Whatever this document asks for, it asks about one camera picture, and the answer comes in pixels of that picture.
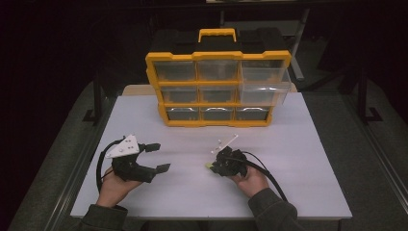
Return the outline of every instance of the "yellow storage organizer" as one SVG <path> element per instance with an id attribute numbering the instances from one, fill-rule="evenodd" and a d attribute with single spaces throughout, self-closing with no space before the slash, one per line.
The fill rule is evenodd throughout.
<path id="1" fill-rule="evenodd" d="M 146 71 L 168 126 L 268 126 L 291 88 L 290 62 L 276 28 L 162 30 Z"/>

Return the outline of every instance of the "organizer handle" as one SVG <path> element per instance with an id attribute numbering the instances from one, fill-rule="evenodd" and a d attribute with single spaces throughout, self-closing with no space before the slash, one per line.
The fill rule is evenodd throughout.
<path id="1" fill-rule="evenodd" d="M 232 36 L 234 42 L 237 41 L 234 28 L 201 29 L 198 42 L 201 42 L 201 37 L 203 36 Z"/>

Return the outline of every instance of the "left hand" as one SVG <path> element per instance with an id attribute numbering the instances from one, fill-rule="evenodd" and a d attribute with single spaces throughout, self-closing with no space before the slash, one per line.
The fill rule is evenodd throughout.
<path id="1" fill-rule="evenodd" d="M 112 171 L 112 167 L 108 168 L 105 174 L 110 171 Z M 141 183 L 139 181 L 123 181 L 112 171 L 103 178 L 101 192 L 96 204 L 112 208 L 122 201 L 131 190 L 141 185 Z"/>

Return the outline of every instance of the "black cable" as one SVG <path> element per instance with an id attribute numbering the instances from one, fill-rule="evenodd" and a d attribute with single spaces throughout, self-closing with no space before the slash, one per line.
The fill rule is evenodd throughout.
<path id="1" fill-rule="evenodd" d="M 105 176 L 107 176 L 109 173 L 111 173 L 111 172 L 113 172 L 113 171 L 114 171 L 114 170 L 112 169 L 112 170 L 106 172 L 105 175 L 103 175 L 103 176 L 101 177 L 101 179 L 105 178 Z"/>
<path id="2" fill-rule="evenodd" d="M 249 154 L 249 155 L 255 157 L 255 159 L 257 159 L 257 160 L 259 161 L 259 163 L 261 163 L 261 165 L 264 167 L 264 169 L 265 169 L 265 170 L 268 170 L 268 169 L 265 167 L 264 163 L 262 163 L 262 161 L 259 160 L 258 157 L 256 157 L 254 154 L 252 154 L 252 153 L 250 153 L 250 152 L 247 152 L 247 151 L 242 151 L 242 153 Z"/>
<path id="3" fill-rule="evenodd" d="M 232 157 L 222 157 L 222 158 L 224 158 L 226 160 L 231 160 L 231 161 L 238 161 L 238 162 L 246 164 L 247 166 L 254 167 L 257 170 L 261 171 L 270 180 L 270 182 L 272 182 L 272 184 L 276 188 L 276 190 L 278 190 L 281 198 L 284 201 L 288 202 L 288 199 L 286 198 L 285 194 L 283 193 L 282 189 L 280 188 L 278 182 L 275 180 L 275 178 L 272 176 L 272 174 L 270 174 L 270 172 L 267 169 L 263 169 L 263 168 L 259 167 L 258 165 L 256 165 L 255 163 L 252 163 L 252 162 L 247 161 L 247 160 L 241 160 L 241 159 L 232 158 Z"/>
<path id="4" fill-rule="evenodd" d="M 99 155 L 98 164 L 96 165 L 96 186 L 98 187 L 99 192 L 101 192 L 101 188 L 102 188 L 102 178 L 103 177 L 101 176 L 102 175 L 101 170 L 102 170 L 102 164 L 103 164 L 103 160 L 105 158 L 105 154 L 109 150 L 109 148 L 111 148 L 115 144 L 121 143 L 123 140 L 125 140 L 125 138 L 109 143 L 109 145 L 107 147 L 105 147 L 105 149 Z"/>

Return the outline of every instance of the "white table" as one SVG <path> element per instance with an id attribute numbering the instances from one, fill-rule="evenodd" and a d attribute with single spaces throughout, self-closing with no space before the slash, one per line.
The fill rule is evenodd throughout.
<path id="1" fill-rule="evenodd" d="M 168 172 L 142 184 L 120 203 L 129 217 L 252 218 L 247 198 L 226 177 L 205 168 L 215 160 L 210 151 L 218 139 L 238 134 L 233 149 L 257 155 L 278 181 L 301 219 L 341 219 L 352 215 L 321 145 L 301 93 L 288 93 L 275 107 L 269 127 L 166 127 L 157 112 L 155 95 L 119 96 L 88 174 L 71 211 L 82 217 L 98 191 L 96 163 L 112 141 L 135 134 L 139 143 L 159 142 L 159 151 L 142 153 L 138 163 L 156 167 L 171 163 Z M 111 164 L 105 159 L 103 171 Z"/>

